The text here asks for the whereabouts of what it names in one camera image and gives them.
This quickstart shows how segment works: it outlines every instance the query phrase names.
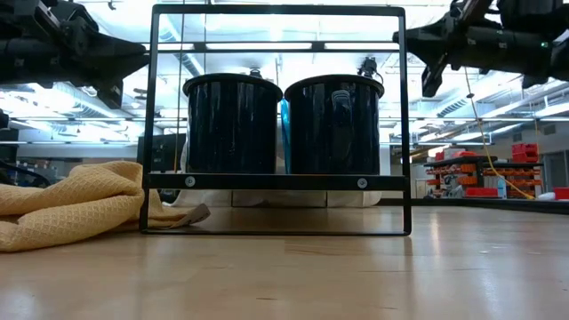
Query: black metal frame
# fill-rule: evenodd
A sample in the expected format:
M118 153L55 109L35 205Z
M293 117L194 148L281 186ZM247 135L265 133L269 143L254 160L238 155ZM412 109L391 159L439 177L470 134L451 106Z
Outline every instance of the black metal frame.
M381 199L378 206L397 206L403 199ZM540 212L569 215L569 203L564 201L536 201L518 199L412 199L412 206L453 206L509 210L516 212Z
M399 67L401 85L401 127L404 176L370 175L276 175L276 174L164 174L150 173L152 164L152 136L156 102L159 19L162 14L294 14L385 16L399 20ZM411 164L409 161L409 100L407 93L407 50L405 45L405 10L392 6L322 6L322 5L177 5L157 4L152 10L150 64L148 72L148 99L143 150L143 180L145 201L140 209L139 230L144 234L193 234L240 236L409 236L412 231ZM271 52L289 52L271 50ZM325 51L313 46L311 52ZM356 52L334 50L334 52ZM376 50L375 52L393 52ZM201 229L148 228L148 200L151 188L174 189L249 189L249 190L393 190L403 191L403 229L391 233L356 233L331 231L205 231Z

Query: ceiling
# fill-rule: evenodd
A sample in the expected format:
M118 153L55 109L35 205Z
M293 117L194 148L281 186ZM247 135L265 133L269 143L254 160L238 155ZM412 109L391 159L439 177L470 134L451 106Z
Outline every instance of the ceiling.
M93 18L99 23L100 31L111 36L125 40L147 44L150 36L150 19L152 5L182 4L178 0L115 0L112 10L108 1L76 0L83 4ZM351 5L396 5L405 8L407 27L416 28L440 19L447 11L449 0L320 0L309 3L299 0L282 1L213 1L215 4L351 4ZM203 4L204 1L186 1L186 4ZM163 42L251 42L251 41L389 41L393 32L397 31L397 19L385 17L345 17L345 16L280 16L266 15L251 19L243 15L168 15L160 20L160 34ZM251 68L258 68L263 77L276 83L283 91L296 81L324 74L355 74L365 57L373 56L378 64L378 71L383 77L386 89L382 97L380 117L398 117L400 112L399 88L399 56L397 53L191 53L187 58L191 61L191 68L181 65L174 54L160 53L158 56L158 80L156 83L156 110L161 116L176 116L178 108L181 116L187 114L187 100L180 90L180 86L196 76L197 73L248 73ZM444 73L444 82L438 95L431 99L421 97L421 73L424 64L409 54L408 62L408 92L410 99L410 113L415 117L437 117L442 110L453 107L445 117L472 118L472 107L465 97L469 93L467 84L472 86L475 93L475 102L481 115L489 114L494 110L509 106L517 101L535 95L535 101L523 104L505 112L494 111L491 116L531 116L530 113L545 108L544 97L541 92L551 88L560 88L561 83L551 81L549 84L533 87L531 90L520 90L519 76L491 72L483 76L476 69L468 69L468 76L464 69L452 71L447 69ZM137 100L139 93L135 89L147 90L148 68L143 68L124 80L124 105L119 111L108 110L100 101L90 100L86 110L99 110L97 116L101 117L130 117L144 116L144 100ZM80 89L65 88L75 99L88 100ZM553 90L556 101L565 100L561 92ZM63 114L53 108L48 116ZM76 131L81 125L77 123L62 123ZM142 134L141 124L123 124L121 121L111 123L105 129L120 132L121 139L135 140ZM177 122L158 122L156 132L171 132ZM496 130L512 125L511 122L485 124L488 130ZM383 130L389 130L393 139L400 136L400 123L397 121L383 121ZM421 141L421 135L434 132L452 132L446 136L460 135L468 126L464 121L444 121L441 119L413 121L413 139ZM56 139L67 139L59 136Z

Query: wood surface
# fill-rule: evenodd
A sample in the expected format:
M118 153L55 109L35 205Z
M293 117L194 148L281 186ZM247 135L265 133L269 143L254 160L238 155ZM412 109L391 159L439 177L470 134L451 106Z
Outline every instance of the wood surface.
M399 227L398 208L200 228ZM410 237L99 236L0 254L0 319L569 319L569 216L414 208Z

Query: ceiling light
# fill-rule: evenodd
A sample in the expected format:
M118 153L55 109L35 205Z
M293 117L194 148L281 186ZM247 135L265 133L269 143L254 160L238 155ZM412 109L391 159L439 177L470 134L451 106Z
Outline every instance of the ceiling light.
M175 121L178 121L178 120L180 120L180 121L186 121L187 118L185 118L185 117L180 117L180 118L177 118L177 117L155 118L154 122L175 122Z
M392 43L327 43L325 50L399 50L399 44Z
M119 146L137 146L138 145L137 142L131 142L131 141L107 141L107 142L105 142L105 144L119 145Z
M517 128L517 127L520 126L520 125L521 125L521 124L508 125L508 126L505 126L505 127L503 127L503 128L500 128L500 129L498 129L498 130L494 130L494 131L492 132L492 134L499 134L499 133L508 132L508 131L510 131L510 130L512 130L512 129Z
M536 112L535 116L552 116L566 111L569 111L569 103L563 103L553 107L545 108L541 111Z
M307 50L311 43L223 43L206 44L210 50Z
M467 141L482 137L480 132L463 133L453 138L455 141Z
M540 121L545 122L569 122L569 117L544 117Z
M101 121L101 122L114 122L125 121L126 118L76 118L76 121Z
M427 135L422 136L419 141L421 142L427 142L427 141L431 141L431 140L435 140L435 139L441 139L444 137L447 137L451 135L451 132L446 132L446 133L430 133Z
M26 144L26 141L0 141L0 145L7 145L7 144Z
M39 84L28 84L28 87L34 89L36 94L32 99L45 105L49 109L57 111L68 111L76 105L73 94L59 91L57 89L45 89Z
M453 146L484 146L484 142L458 142L453 143Z
M274 21L278 21L279 23L272 23L270 26L270 30L268 31L270 34L270 41L276 42L276 41L281 41L281 39L283 38L283 29L281 28L281 26L279 26L280 23L280 19L282 16L277 16L276 14L271 14L271 19Z
M20 120L20 121L69 121L69 118L66 116L61 117L49 117L49 116L18 116L13 117L13 120Z
M509 111L511 111L511 110L513 110L513 109L515 109L515 108L517 108L517 107L519 107L519 106L516 105L516 104L513 104L513 105L508 105L508 106L506 106L506 107L497 108L497 109L495 109L495 110L493 110L493 111L490 111L490 112L488 112L488 113L482 115L482 117L483 117L483 118L491 118L491 117L503 115L503 114L506 114L506 113L508 113Z
M34 142L28 142L30 144L65 144L65 141L34 141Z
M160 121L176 121L176 119L178 118L178 115L180 115L180 116L187 116L188 115L188 110L186 108L181 108L180 113L178 113L177 108L163 108L159 112L160 112L160 116L164 117L164 118L157 118L156 119L156 120L160 120Z
M68 144L80 144L80 145L96 145L101 144L100 141L67 141Z
M432 117L432 118L425 118L425 120L429 120L429 119L435 119L435 120L441 120L441 121L454 121L454 122L467 122L467 121L476 121L477 119L475 117Z
M532 122L533 118L481 118L483 122Z
M399 162L401 162L401 164L403 164L403 158L402 157L399 159ZM413 156L409 156L409 163L410 164L413 163Z
M142 44L147 51L150 51L150 44ZM159 51L176 51L176 50L194 50L194 44L181 44L181 43L161 43L158 44Z
M446 146L449 145L448 142L419 142L418 146Z
M380 122L401 122L399 117L380 117Z

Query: cable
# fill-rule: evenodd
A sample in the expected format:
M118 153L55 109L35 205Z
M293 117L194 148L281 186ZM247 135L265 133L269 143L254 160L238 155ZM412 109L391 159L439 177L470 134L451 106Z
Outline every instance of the cable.
M539 159L540 157L540 130L538 128L537 125L537 116L535 115L535 110L533 111L533 123L535 124L535 146L537 147L537 157ZM543 179L541 179L541 192L543 192L544 190L544 186L543 186Z
M477 119L478 129L480 129L480 134L482 134L482 144L484 145L484 150L486 152L486 156L488 157L488 164L490 164L490 168L492 168L492 171L494 172L496 177L499 177L499 178L503 179L504 181L506 181L506 184L508 184L513 189L515 189L517 192L519 192L520 195L525 196L525 198L528 200L534 200L535 198L533 196L526 194L520 188L516 187L513 183L509 182L508 179L504 178L504 176L499 174L496 171L496 168L494 168L492 157L490 156L490 151L488 150L488 146L486 145L486 137L484 136L484 129L482 128L482 122L480 121L480 118L478 117L477 107L474 104L474 95L472 94L472 91L470 89L469 72L468 72L466 67L464 67L464 75L466 76L466 84L469 88L470 104L472 105L472 110L474 111L474 116Z

